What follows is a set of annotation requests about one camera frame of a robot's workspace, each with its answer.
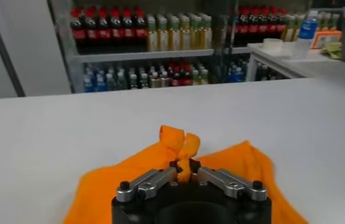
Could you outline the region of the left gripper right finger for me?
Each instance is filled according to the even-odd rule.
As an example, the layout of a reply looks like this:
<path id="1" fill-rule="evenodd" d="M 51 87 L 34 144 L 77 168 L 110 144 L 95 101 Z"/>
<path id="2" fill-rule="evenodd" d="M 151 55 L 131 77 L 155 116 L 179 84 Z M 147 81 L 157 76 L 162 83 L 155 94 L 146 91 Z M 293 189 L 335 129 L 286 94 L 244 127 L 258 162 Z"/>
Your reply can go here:
<path id="1" fill-rule="evenodd" d="M 232 174 L 226 169 L 211 169 L 199 161 L 189 160 L 194 182 L 199 192 L 206 196 L 216 195 L 241 200 L 244 197 L 252 201 L 266 201 L 267 189 L 259 180 L 253 182 Z"/>

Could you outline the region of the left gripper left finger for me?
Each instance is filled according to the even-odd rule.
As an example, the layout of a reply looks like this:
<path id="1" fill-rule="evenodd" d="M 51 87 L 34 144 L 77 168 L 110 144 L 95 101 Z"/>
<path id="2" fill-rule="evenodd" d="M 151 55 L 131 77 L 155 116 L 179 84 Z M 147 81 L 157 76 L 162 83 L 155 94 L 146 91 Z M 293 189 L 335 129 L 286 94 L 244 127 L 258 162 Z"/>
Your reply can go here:
<path id="1" fill-rule="evenodd" d="M 116 203 L 182 203 L 182 172 L 177 162 L 165 169 L 150 169 L 132 181 L 123 180 L 116 189 Z"/>

